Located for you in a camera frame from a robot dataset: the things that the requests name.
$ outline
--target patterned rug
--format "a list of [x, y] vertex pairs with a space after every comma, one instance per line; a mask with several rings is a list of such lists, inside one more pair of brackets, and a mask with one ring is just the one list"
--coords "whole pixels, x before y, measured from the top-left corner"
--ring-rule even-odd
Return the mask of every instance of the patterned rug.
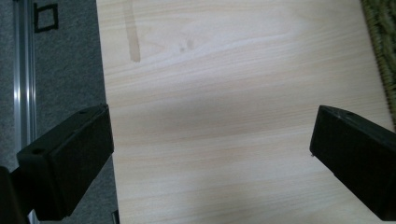
[[361, 0], [396, 130], [396, 1]]

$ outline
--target wooden board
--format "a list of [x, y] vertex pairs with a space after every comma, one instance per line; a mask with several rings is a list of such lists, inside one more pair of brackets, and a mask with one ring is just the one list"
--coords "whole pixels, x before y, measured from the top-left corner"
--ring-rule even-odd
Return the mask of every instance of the wooden board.
[[358, 0], [98, 0], [121, 223], [381, 223], [309, 143], [388, 129]]

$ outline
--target hole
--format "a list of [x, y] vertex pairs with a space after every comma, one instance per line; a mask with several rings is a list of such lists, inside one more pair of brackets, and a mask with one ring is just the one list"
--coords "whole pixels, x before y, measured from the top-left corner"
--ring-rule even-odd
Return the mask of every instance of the hole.
[[45, 150], [46, 149], [44, 149], [44, 148], [35, 148], [35, 149], [33, 149], [32, 153], [35, 155], [38, 155], [38, 154], [43, 153]]

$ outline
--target light wood grain surface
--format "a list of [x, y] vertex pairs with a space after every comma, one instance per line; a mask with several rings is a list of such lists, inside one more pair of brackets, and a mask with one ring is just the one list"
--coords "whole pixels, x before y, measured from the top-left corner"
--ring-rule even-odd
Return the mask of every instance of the light wood grain surface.
[[311, 157], [319, 105], [391, 129], [358, 0], [97, 0], [122, 224], [381, 223]]

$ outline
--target water stain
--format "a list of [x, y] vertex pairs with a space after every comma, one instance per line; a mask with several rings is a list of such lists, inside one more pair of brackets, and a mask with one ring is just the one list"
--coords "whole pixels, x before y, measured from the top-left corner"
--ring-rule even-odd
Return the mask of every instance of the water stain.
[[136, 22], [134, 21], [133, 0], [124, 0], [123, 14], [125, 19], [126, 34], [129, 42], [129, 54], [131, 61], [140, 62], [140, 46], [137, 36]]

